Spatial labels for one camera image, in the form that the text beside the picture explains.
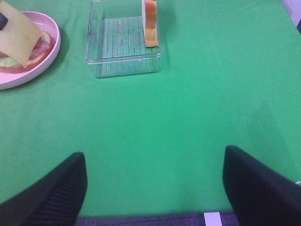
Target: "cheese slice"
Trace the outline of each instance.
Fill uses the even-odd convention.
[[[146,47],[159,46],[156,0],[142,0],[142,19]]]
[[[26,67],[42,32],[33,21],[5,1],[0,2],[0,13],[8,19],[0,31],[0,52]]]

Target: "white tape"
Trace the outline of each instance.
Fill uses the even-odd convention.
[[[280,0],[290,15],[293,23],[297,26],[301,19],[301,2],[300,0]]]
[[[222,226],[219,212],[204,213],[206,226]]]

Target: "gray carpet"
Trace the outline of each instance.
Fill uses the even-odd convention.
[[[239,226],[233,212],[220,212],[222,226]],[[203,213],[97,218],[80,217],[75,226],[206,226]]]

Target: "ham slice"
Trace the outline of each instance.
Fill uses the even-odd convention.
[[[7,55],[0,52],[0,58],[2,58],[2,57],[7,57]]]
[[[49,49],[49,47],[49,43],[47,43],[46,41],[41,41],[39,47],[33,49],[29,59],[32,60],[36,58],[41,53],[45,52],[45,50]]]
[[[35,44],[35,46],[33,47],[33,48],[38,48],[38,47],[40,47],[40,45],[42,44],[42,39],[41,39],[41,37],[39,38],[39,40],[37,41],[37,43]]]
[[[146,47],[159,46],[156,0],[142,0],[142,18]]]

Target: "bread slice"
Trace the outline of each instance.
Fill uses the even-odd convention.
[[[156,0],[142,0],[142,18],[146,47],[158,46]]]
[[[30,71],[39,65],[49,55],[54,46],[51,35],[48,32],[42,32],[41,39],[49,44],[49,48],[34,59],[28,60],[26,67],[23,67],[19,62],[8,56],[0,58],[0,72],[22,73]]]

